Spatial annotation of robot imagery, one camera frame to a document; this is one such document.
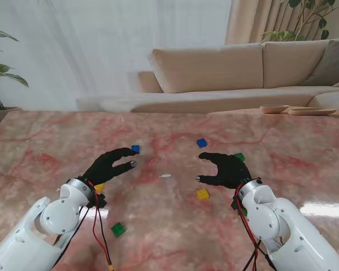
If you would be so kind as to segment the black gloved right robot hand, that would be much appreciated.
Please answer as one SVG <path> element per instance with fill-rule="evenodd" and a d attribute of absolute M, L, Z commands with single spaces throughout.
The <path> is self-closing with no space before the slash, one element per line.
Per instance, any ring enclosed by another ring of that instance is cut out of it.
<path fill-rule="evenodd" d="M 212 162 L 218 169 L 215 176 L 197 176 L 200 183 L 236 189 L 243 181 L 253 179 L 245 163 L 234 155 L 203 152 L 198 158 Z"/>

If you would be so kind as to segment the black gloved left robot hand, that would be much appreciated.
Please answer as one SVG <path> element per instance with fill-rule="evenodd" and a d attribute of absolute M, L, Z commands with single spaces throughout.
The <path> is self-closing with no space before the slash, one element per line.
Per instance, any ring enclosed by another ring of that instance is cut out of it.
<path fill-rule="evenodd" d="M 130 148 L 118 148 L 106 152 L 99 156 L 94 163 L 79 177 L 82 181 L 88 181 L 93 186 L 101 185 L 136 167 L 135 161 L 129 161 L 124 164 L 113 166 L 113 163 L 129 156 L 135 156 L 137 153 Z"/>

